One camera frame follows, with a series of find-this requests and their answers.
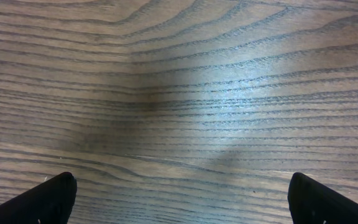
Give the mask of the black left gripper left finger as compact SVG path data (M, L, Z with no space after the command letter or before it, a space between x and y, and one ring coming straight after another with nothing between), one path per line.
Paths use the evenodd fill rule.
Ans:
M63 172L0 204L0 224L67 224L76 192L76 179Z

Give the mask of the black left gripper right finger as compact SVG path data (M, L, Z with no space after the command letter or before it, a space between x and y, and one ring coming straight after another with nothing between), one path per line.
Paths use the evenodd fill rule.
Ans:
M294 224L358 224L358 203L300 172L287 199Z

